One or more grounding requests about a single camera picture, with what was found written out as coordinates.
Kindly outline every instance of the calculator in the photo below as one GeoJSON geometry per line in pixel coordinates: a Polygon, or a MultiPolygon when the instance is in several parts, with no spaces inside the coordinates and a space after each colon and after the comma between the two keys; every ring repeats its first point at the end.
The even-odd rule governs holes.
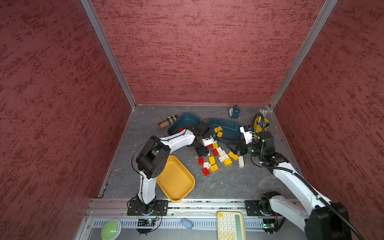
{"type": "Polygon", "coordinates": [[[217,212],[218,240],[246,240],[244,216],[240,212],[217,212]]]}

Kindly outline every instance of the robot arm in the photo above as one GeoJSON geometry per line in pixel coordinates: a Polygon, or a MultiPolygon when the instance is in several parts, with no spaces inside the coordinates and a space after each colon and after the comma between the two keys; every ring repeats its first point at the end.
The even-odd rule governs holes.
{"type": "Polygon", "coordinates": [[[298,207],[278,192],[268,192],[263,194],[260,199],[261,213],[265,215],[281,214],[303,230],[308,240],[350,240],[351,231],[346,223],[329,211],[324,202],[335,208],[346,220],[348,220],[347,209],[341,203],[333,203],[298,175],[289,161],[275,151],[273,136],[269,132],[264,132],[264,141],[257,138],[256,144],[247,144],[249,142],[247,134],[249,134],[250,128],[249,126],[242,128],[245,141],[228,143],[227,146],[235,152],[240,151],[241,155],[249,153],[259,158],[261,147],[263,147],[260,163],[280,179],[304,207],[304,209],[298,207]]]}
{"type": "Polygon", "coordinates": [[[208,131],[209,126],[205,122],[201,122],[197,127],[187,127],[169,137],[152,136],[149,138],[136,158],[141,175],[137,199],[138,205],[145,214],[153,211],[156,180],[163,171],[169,154],[183,146],[193,146],[199,157],[208,155],[207,140],[204,138],[208,131]]]}

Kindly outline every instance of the blue figurine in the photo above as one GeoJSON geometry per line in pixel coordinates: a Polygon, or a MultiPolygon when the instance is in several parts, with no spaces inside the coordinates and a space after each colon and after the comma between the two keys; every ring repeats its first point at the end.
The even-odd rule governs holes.
{"type": "Polygon", "coordinates": [[[234,105],[232,108],[229,109],[229,116],[231,118],[238,118],[240,114],[240,109],[237,107],[237,105],[234,105]]]}

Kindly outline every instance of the marble floor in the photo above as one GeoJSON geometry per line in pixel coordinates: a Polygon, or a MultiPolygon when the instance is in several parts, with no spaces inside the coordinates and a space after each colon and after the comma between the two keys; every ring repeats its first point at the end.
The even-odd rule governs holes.
{"type": "MultiPolygon", "coordinates": [[[[131,167],[133,152],[150,136],[165,137],[168,127],[159,128],[158,122],[170,115],[181,116],[188,112],[204,118],[219,118],[234,121],[241,126],[249,125],[260,107],[240,107],[238,119],[231,119],[228,115],[229,107],[221,106],[138,106],[131,115],[127,130],[116,158],[112,173],[105,188],[104,198],[131,198],[139,190],[140,178],[131,167]]],[[[288,145],[285,142],[280,126],[272,120],[268,131],[275,138],[276,151],[282,153],[300,172],[288,145]]],[[[229,152],[223,143],[219,146],[229,152]]],[[[289,189],[267,169],[259,168],[250,161],[249,154],[244,155],[245,167],[239,168],[237,162],[225,167],[219,163],[220,170],[204,177],[202,166],[197,163],[197,154],[193,147],[182,147],[172,153],[194,176],[196,184],[187,198],[240,198],[259,199],[259,194],[278,191],[287,199],[295,198],[289,189]]],[[[166,198],[161,188],[156,185],[156,197],[166,198]]]]}

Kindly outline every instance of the yellow tray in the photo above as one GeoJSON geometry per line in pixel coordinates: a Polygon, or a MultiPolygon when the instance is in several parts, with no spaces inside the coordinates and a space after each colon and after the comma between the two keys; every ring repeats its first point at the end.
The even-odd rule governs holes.
{"type": "Polygon", "coordinates": [[[181,201],[195,187],[195,178],[172,155],[168,156],[166,166],[156,182],[172,202],[181,201]]]}

